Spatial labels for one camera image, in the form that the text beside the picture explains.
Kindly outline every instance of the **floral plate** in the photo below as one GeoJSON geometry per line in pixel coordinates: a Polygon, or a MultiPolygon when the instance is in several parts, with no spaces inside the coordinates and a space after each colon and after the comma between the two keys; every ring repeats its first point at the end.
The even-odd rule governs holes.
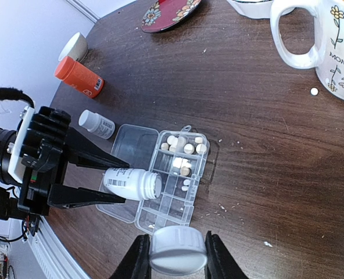
{"type": "Polygon", "coordinates": [[[190,15],[202,0],[159,0],[146,12],[141,29],[146,33],[163,31],[190,15]]]}

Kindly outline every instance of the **clear plastic box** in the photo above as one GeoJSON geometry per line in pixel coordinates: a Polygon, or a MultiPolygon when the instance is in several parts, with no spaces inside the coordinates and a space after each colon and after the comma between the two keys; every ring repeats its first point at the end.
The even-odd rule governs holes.
{"type": "MultiPolygon", "coordinates": [[[[97,209],[126,223],[135,223],[140,230],[153,234],[166,226],[189,226],[194,210],[194,200],[200,178],[206,165],[209,142],[203,134],[190,133],[191,126],[181,131],[162,131],[124,124],[119,128],[111,154],[128,162],[133,169],[145,169],[159,173],[163,180],[162,194],[159,198],[147,201],[126,200],[125,203],[97,205],[97,209]],[[207,146],[205,154],[184,153],[184,145],[177,145],[176,152],[161,150],[162,143],[170,135],[184,137],[194,146],[196,137],[203,139],[207,146]],[[190,174],[182,176],[180,168],[191,169],[190,174]],[[188,191],[181,189],[184,181],[189,180],[188,191]]],[[[101,192],[109,192],[101,185],[101,192]]]]}

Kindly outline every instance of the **brown wood surface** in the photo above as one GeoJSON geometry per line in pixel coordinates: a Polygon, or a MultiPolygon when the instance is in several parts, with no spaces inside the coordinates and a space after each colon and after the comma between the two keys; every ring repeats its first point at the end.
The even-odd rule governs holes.
{"type": "MultiPolygon", "coordinates": [[[[219,234],[250,278],[344,279],[344,101],[314,70],[281,60],[268,20],[205,0],[184,24],[144,34],[149,5],[138,0],[90,32],[83,63],[106,80],[102,93],[92,100],[62,84],[52,106],[70,113],[77,128],[84,109],[118,126],[191,124],[212,146],[191,226],[219,234]]],[[[306,52],[313,43],[307,12],[281,23],[286,45],[306,52]]],[[[110,152],[112,140],[78,130],[110,152]]],[[[98,189],[101,173],[70,166],[65,182],[98,189]]],[[[112,274],[142,234],[94,206],[52,210],[48,220],[92,278],[112,274]]]]}

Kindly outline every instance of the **tabletop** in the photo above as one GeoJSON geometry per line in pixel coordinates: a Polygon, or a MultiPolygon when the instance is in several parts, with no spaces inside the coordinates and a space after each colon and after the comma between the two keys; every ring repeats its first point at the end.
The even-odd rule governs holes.
{"type": "MultiPolygon", "coordinates": [[[[106,152],[114,137],[79,127],[84,109],[117,127],[190,124],[211,144],[191,227],[218,234],[251,279],[344,279],[344,101],[314,70],[281,60],[268,20],[204,0],[182,25],[145,34],[140,22],[151,4],[139,0],[96,23],[83,64],[105,79],[102,92],[89,99],[62,84],[52,107],[106,152]]],[[[304,10],[284,16],[281,31],[296,53],[313,44],[304,10]]],[[[70,165],[65,185],[98,189],[101,177],[70,165]]],[[[95,206],[52,209],[48,221],[92,278],[108,278],[143,234],[95,206]]]]}

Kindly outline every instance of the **floral mug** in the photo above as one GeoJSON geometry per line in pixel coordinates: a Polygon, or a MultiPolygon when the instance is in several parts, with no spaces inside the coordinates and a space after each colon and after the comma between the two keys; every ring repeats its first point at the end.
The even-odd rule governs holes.
{"type": "Polygon", "coordinates": [[[344,100],[344,1],[274,0],[270,14],[271,32],[285,63],[296,69],[316,68],[318,78],[335,96],[344,100]],[[295,55],[284,46],[279,31],[283,12],[305,8],[314,16],[315,44],[308,53],[295,55]]]}

